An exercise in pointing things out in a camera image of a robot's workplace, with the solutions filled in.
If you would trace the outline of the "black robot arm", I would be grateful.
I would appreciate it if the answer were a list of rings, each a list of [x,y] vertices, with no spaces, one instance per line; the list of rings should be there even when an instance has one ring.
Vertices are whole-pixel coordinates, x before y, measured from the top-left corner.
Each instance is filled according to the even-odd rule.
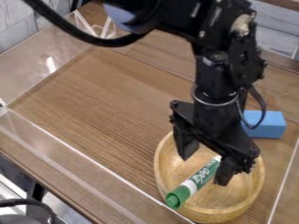
[[[221,155],[214,183],[252,172],[261,149],[244,130],[248,97],[268,109],[254,87],[266,61],[257,42],[257,11],[249,0],[103,0],[122,29],[133,33],[162,30],[191,43],[197,74],[193,101],[173,101],[171,123],[178,154],[189,159],[205,144]]]

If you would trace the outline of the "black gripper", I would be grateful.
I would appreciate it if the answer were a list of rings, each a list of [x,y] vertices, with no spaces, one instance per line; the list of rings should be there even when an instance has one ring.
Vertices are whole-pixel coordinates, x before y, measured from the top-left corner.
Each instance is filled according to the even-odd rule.
[[[252,173],[261,149],[242,128],[256,129],[261,122],[250,125],[245,117],[249,95],[261,101],[254,87],[244,87],[222,98],[211,97],[198,87],[191,90],[194,102],[171,101],[173,135],[178,154],[187,160],[199,145],[207,146],[222,156],[214,183],[226,186],[234,175]]]

